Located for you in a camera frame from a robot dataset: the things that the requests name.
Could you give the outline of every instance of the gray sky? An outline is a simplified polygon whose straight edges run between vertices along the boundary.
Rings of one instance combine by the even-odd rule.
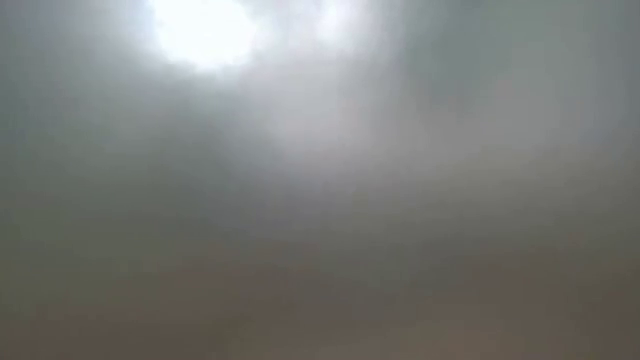
[[[637,2],[356,2],[217,72],[0,2],[0,358],[638,358]]]

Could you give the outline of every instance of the fog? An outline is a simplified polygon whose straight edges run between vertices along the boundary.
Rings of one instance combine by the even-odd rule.
[[[0,358],[640,357],[638,2],[242,4],[0,4]]]

